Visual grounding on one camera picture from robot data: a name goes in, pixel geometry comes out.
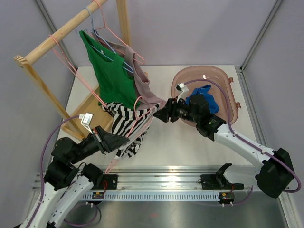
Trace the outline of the green tank top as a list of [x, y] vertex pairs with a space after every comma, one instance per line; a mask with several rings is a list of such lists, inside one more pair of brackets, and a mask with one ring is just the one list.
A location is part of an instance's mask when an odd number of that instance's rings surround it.
[[132, 109], [137, 96], [134, 88], [134, 79], [129, 75], [129, 72], [120, 68], [114, 62], [108, 63], [104, 61], [102, 56], [98, 55], [90, 47], [85, 46], [85, 48], [99, 84], [100, 98], [106, 104], [119, 102], [123, 106]]

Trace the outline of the pink wire hanger front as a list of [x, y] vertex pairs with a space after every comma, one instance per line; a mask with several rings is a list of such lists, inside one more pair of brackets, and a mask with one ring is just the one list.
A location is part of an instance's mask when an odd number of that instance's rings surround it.
[[51, 49], [53, 53], [58, 57], [58, 59], [68, 68], [68, 70], [85, 86], [85, 88], [95, 97], [98, 102], [100, 102], [103, 106], [107, 107], [106, 103], [97, 95], [94, 89], [89, 85], [89, 83], [82, 77], [80, 73], [76, 70], [74, 65], [68, 60], [66, 54], [63, 51], [63, 48], [60, 46], [59, 42], [52, 36], [49, 37], [55, 42], [56, 47], [59, 48], [57, 51], [54, 47]]

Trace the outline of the light blue wire hanger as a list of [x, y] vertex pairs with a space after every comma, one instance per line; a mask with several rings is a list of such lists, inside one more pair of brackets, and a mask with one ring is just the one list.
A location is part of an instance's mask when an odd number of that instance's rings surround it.
[[98, 39], [94, 40], [93, 38], [91, 38], [89, 36], [89, 34], [84, 31], [81, 30], [79, 31], [79, 35], [82, 38], [83, 42], [85, 43], [85, 46], [90, 47], [94, 52], [96, 52], [98, 55], [102, 56], [102, 59], [108, 63], [116, 63], [118, 64], [118, 66], [120, 68], [123, 68], [124, 70], [130, 72], [130, 73], [134, 73], [133, 68], [127, 63], [125, 62], [125, 60], [119, 56], [116, 51], [114, 51], [114, 48], [110, 46], [110, 44], [103, 38], [101, 37], [94, 26], [94, 20], [93, 20], [93, 16], [91, 11], [88, 9], [88, 7], [84, 7], [84, 9], [86, 9], [90, 15], [91, 18], [91, 26], [92, 29], [90, 30], [90, 32], [93, 33], [93, 35], [95, 35], [97, 38], [100, 38], [104, 43], [101, 43]]

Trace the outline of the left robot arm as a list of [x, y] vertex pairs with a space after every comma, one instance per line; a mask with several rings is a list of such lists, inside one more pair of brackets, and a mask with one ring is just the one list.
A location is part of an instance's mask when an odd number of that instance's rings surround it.
[[96, 152], [111, 153], [129, 139], [108, 133], [100, 126], [80, 143], [68, 137], [59, 139], [52, 151], [53, 161], [41, 178], [41, 192], [21, 228], [58, 228], [72, 208], [90, 189], [103, 183], [103, 171], [93, 164], [79, 169], [74, 164]]

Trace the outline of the blue tank top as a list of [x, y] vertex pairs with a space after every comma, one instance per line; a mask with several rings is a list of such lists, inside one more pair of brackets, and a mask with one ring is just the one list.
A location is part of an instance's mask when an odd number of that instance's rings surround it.
[[189, 105], [190, 97], [193, 95], [201, 94], [204, 96], [205, 100], [209, 104], [209, 110], [212, 114], [216, 114], [219, 111], [219, 106], [216, 103], [213, 95], [209, 94], [209, 90], [211, 89], [211, 85], [205, 85], [199, 88], [195, 88], [190, 96], [186, 97], [186, 104]]

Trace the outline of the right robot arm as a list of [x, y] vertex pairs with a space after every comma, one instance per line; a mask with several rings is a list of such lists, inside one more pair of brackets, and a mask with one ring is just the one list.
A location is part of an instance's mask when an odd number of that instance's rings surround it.
[[226, 169], [215, 177], [220, 188], [227, 188], [230, 184], [257, 186], [272, 198], [278, 198], [282, 192], [291, 192], [287, 187], [292, 180], [297, 182], [294, 191], [301, 189], [286, 150], [274, 150], [238, 134], [225, 120], [210, 112], [203, 95], [193, 95], [188, 103], [170, 98], [154, 117], [165, 123], [179, 119], [192, 122], [200, 135], [228, 147], [253, 165], [252, 168], [238, 169], [227, 164]]

